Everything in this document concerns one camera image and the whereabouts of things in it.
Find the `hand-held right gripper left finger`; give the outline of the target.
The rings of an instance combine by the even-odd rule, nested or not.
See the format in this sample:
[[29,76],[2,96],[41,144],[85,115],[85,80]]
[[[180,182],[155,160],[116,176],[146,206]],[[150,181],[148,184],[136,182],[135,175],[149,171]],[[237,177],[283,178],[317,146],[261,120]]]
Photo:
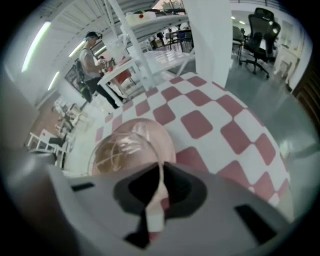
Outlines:
[[160,252],[160,233],[149,233],[144,199],[158,181],[153,163],[70,180],[65,217],[72,230],[67,252]]

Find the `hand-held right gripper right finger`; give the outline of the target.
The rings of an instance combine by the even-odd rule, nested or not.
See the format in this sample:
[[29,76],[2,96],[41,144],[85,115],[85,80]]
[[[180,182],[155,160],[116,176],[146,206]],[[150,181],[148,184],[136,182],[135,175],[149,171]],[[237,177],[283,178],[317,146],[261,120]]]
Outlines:
[[165,176],[188,195],[165,213],[152,256],[258,256],[288,227],[285,217],[244,186],[209,172],[165,164]]

